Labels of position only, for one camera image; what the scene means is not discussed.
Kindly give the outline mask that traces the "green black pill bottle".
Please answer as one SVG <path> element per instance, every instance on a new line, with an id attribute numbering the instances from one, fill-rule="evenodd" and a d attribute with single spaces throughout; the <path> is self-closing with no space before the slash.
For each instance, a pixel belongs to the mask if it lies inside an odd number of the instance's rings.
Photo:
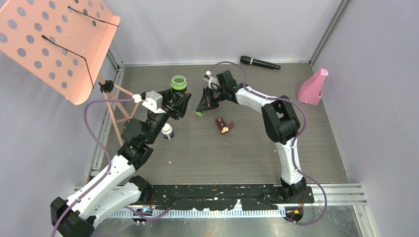
<path id="1" fill-rule="evenodd" d="M 174 76 L 171 79 L 172 102 L 176 102 L 187 94 L 187 81 L 184 76 Z"/>

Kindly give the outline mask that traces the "brown translucent pill container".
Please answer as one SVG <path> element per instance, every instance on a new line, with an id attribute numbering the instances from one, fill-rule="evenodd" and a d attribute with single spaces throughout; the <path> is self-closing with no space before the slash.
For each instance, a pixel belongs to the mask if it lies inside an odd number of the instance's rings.
<path id="1" fill-rule="evenodd" d="M 221 132 L 222 128 L 224 128 L 224 127 L 228 127 L 229 128 L 229 132 L 230 132 L 230 130 L 233 129 L 234 126 L 235 126 L 235 123 L 233 121 L 230 122 L 230 123 L 227 123 L 223 117 L 216 118 L 215 119 L 215 123 L 216 123 L 216 125 L 217 125 L 217 127 L 218 127 L 218 129 L 219 129 L 220 132 Z"/>

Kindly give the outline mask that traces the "green bottle cap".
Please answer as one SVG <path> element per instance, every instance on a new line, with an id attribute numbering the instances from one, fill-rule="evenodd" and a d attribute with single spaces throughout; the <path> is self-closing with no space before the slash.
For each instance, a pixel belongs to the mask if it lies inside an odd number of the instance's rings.
<path id="1" fill-rule="evenodd" d="M 197 112 L 197 111 L 195 111 L 195 114 L 197 116 L 199 116 L 199 117 L 204 117 L 205 116 L 205 113 L 204 112 Z"/>

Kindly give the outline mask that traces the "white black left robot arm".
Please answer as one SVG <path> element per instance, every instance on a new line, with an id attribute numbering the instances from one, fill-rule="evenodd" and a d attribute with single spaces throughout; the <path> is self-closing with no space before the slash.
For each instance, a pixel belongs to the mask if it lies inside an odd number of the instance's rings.
<path id="1" fill-rule="evenodd" d="M 103 144 L 108 165 L 84 187 L 66 199 L 57 197 L 50 205 L 51 236 L 89 237 L 109 216 L 134 202 L 147 204 L 151 200 L 152 186 L 141 176 L 133 176 L 143 166 L 169 118 L 178 120 L 186 114 L 192 97 L 186 93 L 175 102 L 171 90 L 148 91 L 135 94 L 129 101 L 147 108 L 147 119 L 128 119 L 121 134 L 123 143 L 112 158 Z"/>

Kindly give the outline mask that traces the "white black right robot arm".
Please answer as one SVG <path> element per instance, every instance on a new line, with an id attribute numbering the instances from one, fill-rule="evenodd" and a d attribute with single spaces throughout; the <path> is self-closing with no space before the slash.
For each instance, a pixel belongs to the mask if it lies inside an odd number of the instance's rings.
<path id="1" fill-rule="evenodd" d="M 296 202 L 306 188 L 306 180 L 300 171 L 297 153 L 297 135 L 300 121 L 287 96 L 273 97 L 252 89 L 245 83 L 238 84 L 229 70 L 212 76 L 204 76 L 208 85 L 203 89 L 196 114 L 219 107 L 222 101 L 247 106 L 260 113 L 268 138 L 276 145 L 281 162 L 281 187 L 279 198 Z"/>

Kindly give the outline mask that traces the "white capped pill bottle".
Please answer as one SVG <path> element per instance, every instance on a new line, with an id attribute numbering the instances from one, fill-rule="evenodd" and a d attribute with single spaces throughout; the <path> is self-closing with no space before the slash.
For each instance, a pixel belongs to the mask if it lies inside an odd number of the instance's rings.
<path id="1" fill-rule="evenodd" d="M 173 129 L 168 123 L 164 124 L 164 126 L 161 129 L 161 133 L 163 134 L 164 138 L 167 140 L 171 140 L 174 137 Z"/>

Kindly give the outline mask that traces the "black microphone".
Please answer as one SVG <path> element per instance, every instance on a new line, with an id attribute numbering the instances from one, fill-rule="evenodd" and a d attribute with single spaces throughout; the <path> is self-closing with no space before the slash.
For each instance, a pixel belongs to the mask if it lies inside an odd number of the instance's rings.
<path id="1" fill-rule="evenodd" d="M 281 69 L 281 66 L 276 65 L 274 63 L 254 59 L 252 57 L 244 56 L 244 55 L 240 57 L 240 62 L 245 65 L 253 65 L 253 66 L 262 67 L 262 68 L 271 69 L 271 70 Z"/>

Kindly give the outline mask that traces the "pink wedge object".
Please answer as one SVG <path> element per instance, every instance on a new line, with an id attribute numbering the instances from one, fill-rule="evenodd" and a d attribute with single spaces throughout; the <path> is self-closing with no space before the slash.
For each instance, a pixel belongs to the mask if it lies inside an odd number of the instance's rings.
<path id="1" fill-rule="evenodd" d="M 306 80 L 297 92 L 299 102 L 318 106 L 323 93 L 323 86 L 328 76 L 328 70 L 321 68 L 308 80 Z"/>

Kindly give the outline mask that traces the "pink music stand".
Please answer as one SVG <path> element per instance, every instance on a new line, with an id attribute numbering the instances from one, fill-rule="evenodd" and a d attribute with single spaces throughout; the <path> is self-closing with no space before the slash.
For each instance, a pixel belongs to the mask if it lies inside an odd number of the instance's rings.
<path id="1" fill-rule="evenodd" d="M 84 103 L 95 86 L 107 109 L 123 107 L 100 69 L 120 24 L 102 0 L 7 0 L 0 8 L 0 50 L 74 105 Z"/>

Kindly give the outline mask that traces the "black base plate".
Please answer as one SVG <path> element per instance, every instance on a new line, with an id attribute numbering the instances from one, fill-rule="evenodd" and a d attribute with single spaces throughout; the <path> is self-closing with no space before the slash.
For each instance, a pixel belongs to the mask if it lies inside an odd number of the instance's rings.
<path id="1" fill-rule="evenodd" d="M 238 205 L 242 210 L 274 210 L 279 204 L 302 203 L 314 203 L 309 186 L 292 194 L 274 184 L 152 185 L 137 201 L 159 210 L 199 211 L 232 210 Z"/>

